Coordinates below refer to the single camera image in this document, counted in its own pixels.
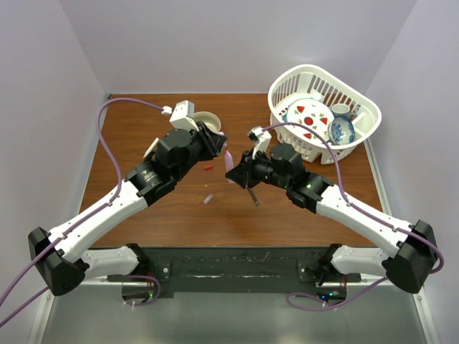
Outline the white mug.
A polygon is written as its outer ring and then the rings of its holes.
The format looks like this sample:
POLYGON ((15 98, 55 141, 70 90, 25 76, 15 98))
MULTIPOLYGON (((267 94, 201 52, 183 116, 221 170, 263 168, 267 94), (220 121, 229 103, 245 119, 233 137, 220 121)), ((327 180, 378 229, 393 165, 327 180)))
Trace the white mug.
POLYGON ((331 106, 331 112, 335 117, 344 116, 348 117, 351 113, 351 108, 345 103, 336 103, 331 106))

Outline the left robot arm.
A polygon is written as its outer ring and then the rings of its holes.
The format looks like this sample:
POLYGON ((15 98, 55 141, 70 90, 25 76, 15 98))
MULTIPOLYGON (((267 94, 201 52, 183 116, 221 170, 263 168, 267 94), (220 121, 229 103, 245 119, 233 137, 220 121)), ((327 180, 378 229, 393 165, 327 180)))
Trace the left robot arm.
POLYGON ((227 139, 202 121, 196 129, 172 129, 157 138, 139 163, 110 193, 66 224, 28 236, 32 261, 53 295, 62 296, 84 280, 126 275, 143 280, 150 259, 137 244, 93 250, 103 235, 172 192, 198 162, 210 161, 227 139))

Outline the blue floral bowl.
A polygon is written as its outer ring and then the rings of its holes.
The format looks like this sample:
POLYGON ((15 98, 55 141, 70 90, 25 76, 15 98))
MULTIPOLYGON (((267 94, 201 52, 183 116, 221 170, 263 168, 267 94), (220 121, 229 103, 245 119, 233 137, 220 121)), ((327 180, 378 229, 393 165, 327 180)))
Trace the blue floral bowl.
POLYGON ((328 125, 328 138, 334 145, 353 143, 355 135, 354 126, 346 116, 336 116, 328 125))

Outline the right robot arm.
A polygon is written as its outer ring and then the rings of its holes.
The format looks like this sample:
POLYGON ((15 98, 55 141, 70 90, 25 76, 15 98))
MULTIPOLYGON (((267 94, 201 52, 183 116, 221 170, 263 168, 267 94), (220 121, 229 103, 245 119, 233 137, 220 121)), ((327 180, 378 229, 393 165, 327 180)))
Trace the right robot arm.
POLYGON ((374 244, 366 248, 332 244, 313 268, 322 282, 370 274, 416 294, 440 260, 429 224, 396 219, 342 193, 331 180, 307 170, 289 144, 276 145, 269 153, 245 151, 226 177, 242 188, 259 183, 281 188, 295 206, 333 219, 374 244))

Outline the green pen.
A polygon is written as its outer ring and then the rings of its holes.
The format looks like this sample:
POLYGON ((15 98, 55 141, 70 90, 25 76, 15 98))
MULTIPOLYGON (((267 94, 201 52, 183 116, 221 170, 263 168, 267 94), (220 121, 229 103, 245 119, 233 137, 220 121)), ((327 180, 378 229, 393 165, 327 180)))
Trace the green pen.
POLYGON ((255 193, 254 193, 254 191, 252 190, 252 188, 247 188, 247 190, 248 190, 248 192, 249 192, 249 194, 250 194, 252 200, 254 201, 255 205, 256 205, 256 206, 259 206, 259 205, 260 205, 260 202, 258 201, 258 199, 257 199, 257 197, 256 197, 256 195, 255 195, 255 193))

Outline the clear pen cap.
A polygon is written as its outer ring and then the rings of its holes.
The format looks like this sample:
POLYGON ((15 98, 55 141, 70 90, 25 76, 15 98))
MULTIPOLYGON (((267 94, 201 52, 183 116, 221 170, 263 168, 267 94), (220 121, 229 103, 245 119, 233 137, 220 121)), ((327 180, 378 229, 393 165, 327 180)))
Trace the clear pen cap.
POLYGON ((208 196, 203 200, 203 203, 204 203, 204 204, 208 204, 208 203, 213 199, 213 197, 214 197, 213 194, 208 195, 208 196))

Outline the pink highlighter pen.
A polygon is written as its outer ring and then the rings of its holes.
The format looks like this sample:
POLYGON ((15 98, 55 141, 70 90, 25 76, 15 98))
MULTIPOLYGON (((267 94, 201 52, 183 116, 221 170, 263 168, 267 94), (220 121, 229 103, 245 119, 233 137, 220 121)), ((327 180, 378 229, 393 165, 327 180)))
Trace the pink highlighter pen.
POLYGON ((224 153, 224 164, 225 164, 226 172, 229 172, 229 171, 231 171, 231 170, 234 168, 233 157, 232 157, 232 154, 230 153, 230 150, 229 150, 229 149, 226 149, 226 150, 225 150, 225 153, 224 153))

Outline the white plastic dish rack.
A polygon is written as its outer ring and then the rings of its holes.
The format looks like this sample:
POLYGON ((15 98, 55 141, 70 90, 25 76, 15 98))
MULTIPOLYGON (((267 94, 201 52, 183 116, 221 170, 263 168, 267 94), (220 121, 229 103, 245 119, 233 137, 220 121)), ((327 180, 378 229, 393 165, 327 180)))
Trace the white plastic dish rack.
POLYGON ((275 129, 280 143, 291 144, 303 160, 322 164, 333 162, 321 138, 328 141, 336 157, 347 157, 360 143, 368 139, 379 127, 382 114, 369 98, 313 64, 295 66, 279 76, 268 91, 270 123, 296 122, 319 134, 315 136, 298 126, 285 125, 275 129), (328 128, 343 108, 355 130, 350 143, 335 145, 328 136, 328 128))

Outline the beige ceramic bowl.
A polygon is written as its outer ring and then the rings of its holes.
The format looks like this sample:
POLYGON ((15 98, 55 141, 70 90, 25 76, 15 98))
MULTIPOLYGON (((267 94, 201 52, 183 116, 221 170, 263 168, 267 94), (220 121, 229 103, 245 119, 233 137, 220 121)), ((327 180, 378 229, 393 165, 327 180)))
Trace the beige ceramic bowl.
POLYGON ((214 113, 207 111, 196 112, 194 113, 194 121, 202 121, 214 133, 221 132, 221 121, 214 113))

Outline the watermelon pattern plate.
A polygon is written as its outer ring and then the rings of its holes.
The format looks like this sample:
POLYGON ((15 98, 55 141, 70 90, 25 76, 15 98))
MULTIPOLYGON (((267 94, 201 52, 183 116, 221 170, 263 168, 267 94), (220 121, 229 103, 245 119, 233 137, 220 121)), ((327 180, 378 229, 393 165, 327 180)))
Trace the watermelon pattern plate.
POLYGON ((312 98, 303 98, 293 102, 282 119, 284 122, 304 125, 328 141, 328 125, 334 119, 334 115, 322 102, 312 98))

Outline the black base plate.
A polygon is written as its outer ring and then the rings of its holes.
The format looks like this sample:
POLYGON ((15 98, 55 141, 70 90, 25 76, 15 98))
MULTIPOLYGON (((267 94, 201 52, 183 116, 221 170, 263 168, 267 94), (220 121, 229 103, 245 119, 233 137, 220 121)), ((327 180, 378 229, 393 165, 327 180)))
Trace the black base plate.
POLYGON ((325 278, 316 273, 325 247, 145 247, 147 271, 161 297, 177 292, 314 293, 320 281, 359 282, 359 274, 325 278))

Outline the white red marker pen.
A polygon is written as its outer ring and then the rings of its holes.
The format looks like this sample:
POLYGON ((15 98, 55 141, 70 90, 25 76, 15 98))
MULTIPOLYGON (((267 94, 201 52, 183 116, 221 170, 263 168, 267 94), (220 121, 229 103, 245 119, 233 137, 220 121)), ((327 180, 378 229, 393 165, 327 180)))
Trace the white red marker pen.
POLYGON ((159 138, 155 138, 153 142, 150 144, 150 146, 147 148, 146 152, 143 154, 143 158, 146 158, 156 147, 156 145, 159 142, 159 138))

